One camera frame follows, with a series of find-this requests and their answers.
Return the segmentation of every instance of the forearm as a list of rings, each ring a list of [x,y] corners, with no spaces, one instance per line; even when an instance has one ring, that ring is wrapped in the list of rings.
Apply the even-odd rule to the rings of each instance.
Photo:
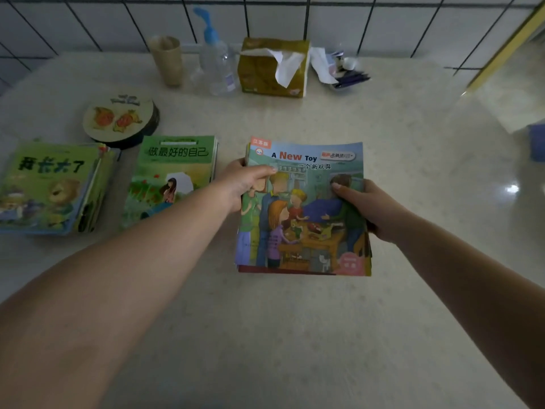
[[[542,407],[545,291],[412,214],[396,242],[511,388]]]
[[[0,401],[96,406],[227,216],[221,200],[215,185],[196,191],[65,259],[3,303]]]

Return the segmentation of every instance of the cup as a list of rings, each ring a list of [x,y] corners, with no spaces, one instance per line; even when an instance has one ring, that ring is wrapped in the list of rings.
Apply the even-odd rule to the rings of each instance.
[[[148,39],[159,74],[167,86],[180,86],[183,75],[180,41],[170,36],[155,36]]]

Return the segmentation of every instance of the right hand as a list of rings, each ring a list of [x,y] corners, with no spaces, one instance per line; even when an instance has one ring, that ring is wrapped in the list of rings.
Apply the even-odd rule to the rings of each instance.
[[[360,214],[372,223],[369,231],[383,241],[397,243],[408,220],[415,215],[373,181],[365,179],[364,182],[365,192],[335,183],[331,184],[331,188],[339,197],[358,208]]]

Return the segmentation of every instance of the green book cover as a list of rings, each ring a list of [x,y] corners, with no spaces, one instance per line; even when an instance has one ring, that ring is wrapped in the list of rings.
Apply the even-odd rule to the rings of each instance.
[[[0,232],[70,232],[97,158],[97,146],[20,146],[0,185]]]
[[[130,227],[210,183],[214,136],[148,136],[142,142],[121,226]]]

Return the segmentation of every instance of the children's picture book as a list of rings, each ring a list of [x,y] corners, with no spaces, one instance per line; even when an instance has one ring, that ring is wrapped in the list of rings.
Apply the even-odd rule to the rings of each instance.
[[[20,146],[0,185],[0,232],[65,235],[79,231],[83,207],[91,202],[96,206],[104,196],[104,175],[108,179],[111,169],[103,172],[98,167],[103,157],[113,159],[113,154],[99,143]],[[97,176],[101,195],[91,196]],[[88,211],[96,218],[98,210],[90,207]]]
[[[248,166],[277,172],[242,195],[240,272],[371,275],[366,220],[332,183],[364,188],[363,144],[298,145],[252,137]]]
[[[140,147],[121,226],[149,218],[214,178],[214,136],[148,136]]]

